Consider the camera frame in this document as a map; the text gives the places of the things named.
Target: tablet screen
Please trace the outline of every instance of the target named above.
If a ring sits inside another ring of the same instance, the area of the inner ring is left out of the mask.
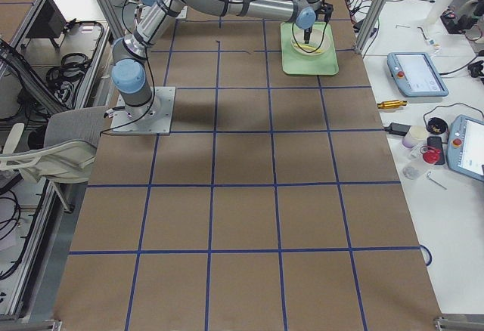
[[[412,91],[442,91],[436,74],[422,54],[396,55],[396,58]]]
[[[466,121],[464,147],[459,166],[478,175],[484,175],[484,125]]]

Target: gray cushion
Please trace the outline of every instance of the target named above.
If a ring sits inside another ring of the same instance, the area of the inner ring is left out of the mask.
[[[98,147],[99,132],[108,107],[90,107],[54,114],[48,121],[44,146],[54,146],[70,140],[84,140]]]

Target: office chair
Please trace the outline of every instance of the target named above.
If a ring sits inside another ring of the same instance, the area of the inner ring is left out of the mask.
[[[52,183],[65,210],[72,212],[59,184],[78,184],[89,179],[106,110],[107,107],[92,107],[53,115],[45,132],[45,146],[22,153],[14,151],[24,124],[15,124],[0,154],[0,171],[18,170],[25,181],[33,183],[45,178]]]

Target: black remote control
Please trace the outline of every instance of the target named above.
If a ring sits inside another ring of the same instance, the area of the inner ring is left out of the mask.
[[[439,161],[437,161],[435,165],[443,165],[445,163],[445,154],[444,149],[442,148],[442,139],[439,136],[429,136],[427,138],[427,146],[440,150]]]

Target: black round object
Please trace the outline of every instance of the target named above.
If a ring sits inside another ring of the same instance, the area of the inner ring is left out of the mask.
[[[29,145],[29,149],[31,150],[40,150],[44,147],[44,138],[45,138],[45,130],[47,129],[46,125],[42,127],[38,127],[35,131],[31,131],[29,133],[29,138],[27,139],[27,144]]]
[[[433,117],[427,122],[427,131],[434,135],[441,135],[447,131],[448,125],[443,119]]]

